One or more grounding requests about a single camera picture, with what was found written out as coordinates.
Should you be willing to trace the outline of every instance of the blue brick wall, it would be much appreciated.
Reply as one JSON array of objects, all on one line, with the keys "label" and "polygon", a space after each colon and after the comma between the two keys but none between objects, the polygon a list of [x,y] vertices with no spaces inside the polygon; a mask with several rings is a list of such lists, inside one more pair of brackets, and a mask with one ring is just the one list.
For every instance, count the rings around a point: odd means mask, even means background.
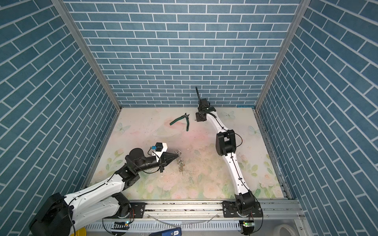
[{"label": "blue brick wall", "polygon": [[122,106],[254,106],[299,2],[65,1]]},{"label": "blue brick wall", "polygon": [[314,235],[378,235],[377,16],[312,0],[261,107]]},{"label": "blue brick wall", "polygon": [[50,0],[0,0],[0,235],[78,190],[115,108]]}]

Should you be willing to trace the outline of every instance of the tape roll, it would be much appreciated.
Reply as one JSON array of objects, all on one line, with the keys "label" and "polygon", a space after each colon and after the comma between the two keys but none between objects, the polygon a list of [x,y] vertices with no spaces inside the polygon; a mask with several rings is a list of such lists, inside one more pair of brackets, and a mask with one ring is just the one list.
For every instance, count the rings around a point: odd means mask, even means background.
[{"label": "tape roll", "polygon": [[297,233],[295,232],[295,230],[290,225],[287,225],[287,224],[276,226],[273,230],[273,236],[284,236],[284,235],[281,235],[281,229],[286,229],[287,232],[290,234],[290,236],[297,236]]}]

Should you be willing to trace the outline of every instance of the pliers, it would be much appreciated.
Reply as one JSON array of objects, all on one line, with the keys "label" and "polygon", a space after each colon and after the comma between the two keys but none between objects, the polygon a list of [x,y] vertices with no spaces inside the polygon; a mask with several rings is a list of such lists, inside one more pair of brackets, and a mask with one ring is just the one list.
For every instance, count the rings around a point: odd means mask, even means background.
[{"label": "pliers", "polygon": [[185,115],[180,116],[179,118],[177,118],[174,121],[172,121],[171,123],[169,123],[169,125],[173,125],[176,121],[179,121],[179,120],[184,119],[184,118],[186,118],[186,131],[189,131],[189,114],[187,115],[186,113],[185,113]]}]

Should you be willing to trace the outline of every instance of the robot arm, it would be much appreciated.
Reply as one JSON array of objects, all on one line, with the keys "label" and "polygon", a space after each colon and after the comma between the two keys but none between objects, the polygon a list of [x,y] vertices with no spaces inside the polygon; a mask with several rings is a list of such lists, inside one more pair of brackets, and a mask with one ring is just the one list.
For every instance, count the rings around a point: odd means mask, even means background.
[{"label": "robot arm", "polygon": [[215,108],[210,106],[210,103],[206,99],[201,99],[197,87],[195,89],[198,96],[198,112],[195,114],[196,121],[208,120],[215,128],[217,132],[215,148],[218,155],[223,157],[230,171],[232,183],[234,184],[237,211],[240,215],[248,215],[252,209],[259,208],[259,204],[255,201],[255,196],[245,183],[237,162],[235,132],[225,127],[222,121],[218,119]]},{"label": "robot arm", "polygon": [[143,150],[134,148],[125,157],[126,163],[114,174],[88,188],[62,196],[50,196],[29,225],[34,236],[69,236],[94,221],[116,215],[125,218],[130,213],[130,201],[121,193],[139,179],[139,171],[164,167],[180,154],[167,153],[166,143],[156,143],[153,154],[145,157]]}]

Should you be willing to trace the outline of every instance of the floral tablecloth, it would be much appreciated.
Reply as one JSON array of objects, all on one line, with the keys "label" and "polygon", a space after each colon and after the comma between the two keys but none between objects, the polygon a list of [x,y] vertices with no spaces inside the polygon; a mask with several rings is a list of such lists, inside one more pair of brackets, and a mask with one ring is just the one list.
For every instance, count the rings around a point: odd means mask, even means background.
[{"label": "floral tablecloth", "polygon": [[[268,152],[251,108],[216,108],[219,118],[243,138],[236,154],[243,176],[259,198],[283,197]],[[182,152],[184,171],[176,161],[163,173],[139,172],[140,180],[123,191],[129,199],[222,199],[234,198],[231,177],[215,150],[215,131],[209,122],[196,122],[196,108],[123,108],[96,168],[91,184],[110,177],[125,163],[125,155],[142,148],[147,156],[150,146],[165,142],[168,152]],[[172,126],[184,113],[186,120]]]}]

